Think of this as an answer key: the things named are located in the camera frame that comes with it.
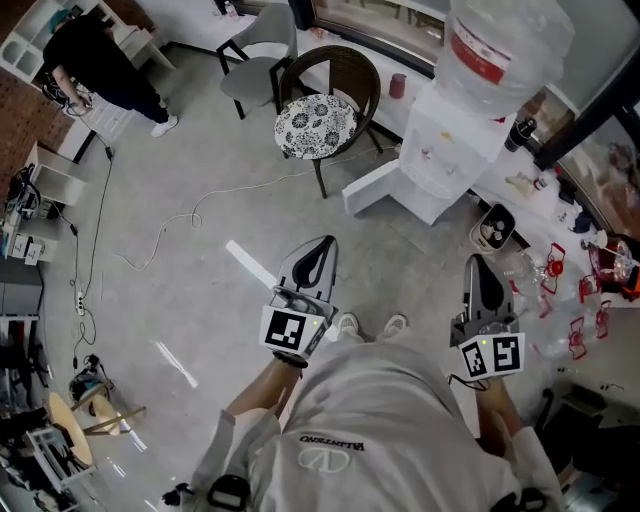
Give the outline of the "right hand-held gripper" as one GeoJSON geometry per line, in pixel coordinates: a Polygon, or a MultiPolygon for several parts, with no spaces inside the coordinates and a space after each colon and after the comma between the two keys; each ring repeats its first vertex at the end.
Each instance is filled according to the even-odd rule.
{"type": "Polygon", "coordinates": [[[467,320],[451,320],[450,346],[463,361],[465,379],[480,381],[521,372],[525,333],[513,314],[513,290],[503,271],[480,254],[465,265],[463,302],[467,320]],[[482,307],[496,318],[480,319],[482,307]]]}

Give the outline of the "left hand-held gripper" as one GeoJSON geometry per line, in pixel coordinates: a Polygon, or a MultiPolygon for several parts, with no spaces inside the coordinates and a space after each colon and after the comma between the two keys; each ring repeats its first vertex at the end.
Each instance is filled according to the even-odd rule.
{"type": "Polygon", "coordinates": [[[336,314],[336,308],[328,302],[337,259],[334,237],[307,241],[285,257],[276,280],[280,287],[272,289],[272,300],[262,309],[261,346],[302,359],[311,356],[336,314]],[[303,290],[307,295],[293,290],[303,290]]]}

